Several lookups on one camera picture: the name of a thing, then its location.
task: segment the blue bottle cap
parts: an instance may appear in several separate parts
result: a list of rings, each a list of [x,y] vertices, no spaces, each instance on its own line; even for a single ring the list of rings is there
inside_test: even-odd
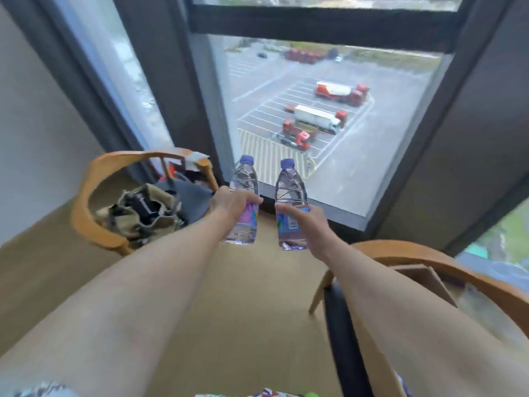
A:
[[[294,168],[295,165],[294,159],[281,160],[281,168]]]
[[[253,157],[252,156],[248,156],[247,154],[243,154],[241,156],[241,160],[239,160],[241,162],[241,164],[249,164],[251,166],[253,166]]]

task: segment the plastic bottle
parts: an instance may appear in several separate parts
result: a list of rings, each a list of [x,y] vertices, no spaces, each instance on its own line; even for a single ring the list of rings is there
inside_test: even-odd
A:
[[[281,160],[281,173],[276,182],[276,202],[287,203],[308,212],[305,184],[294,165],[294,159]],[[284,251],[306,249],[307,241],[297,221],[281,213],[276,213],[276,216],[279,246]]]
[[[257,173],[253,168],[253,157],[243,155],[239,166],[236,168],[230,181],[231,189],[248,189],[259,195],[259,182]],[[237,245],[251,245],[255,242],[257,235],[257,213],[259,205],[252,203],[246,204],[246,209],[239,222],[224,239],[224,242],[234,243]]]

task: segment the person's left arm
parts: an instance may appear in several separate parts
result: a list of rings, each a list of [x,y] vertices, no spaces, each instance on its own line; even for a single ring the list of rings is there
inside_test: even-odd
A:
[[[249,191],[215,194],[212,211],[102,272],[0,358],[0,391],[55,380],[79,396],[142,396]]]

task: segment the person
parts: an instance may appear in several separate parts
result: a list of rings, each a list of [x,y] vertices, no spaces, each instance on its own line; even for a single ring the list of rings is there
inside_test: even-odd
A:
[[[99,274],[4,354],[0,390],[8,396],[142,396],[213,251],[247,202],[262,199],[221,187],[202,220]],[[334,272],[347,303],[416,397],[527,395],[527,366],[480,325],[341,241],[320,208],[276,209],[296,218],[310,252]],[[57,383],[41,384],[52,380]]]

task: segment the person's right arm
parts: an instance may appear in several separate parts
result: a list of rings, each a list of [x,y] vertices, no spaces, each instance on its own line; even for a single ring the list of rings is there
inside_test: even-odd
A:
[[[296,218],[312,254],[342,286],[373,340],[417,397],[527,396],[529,368],[464,313],[341,241],[319,207]]]

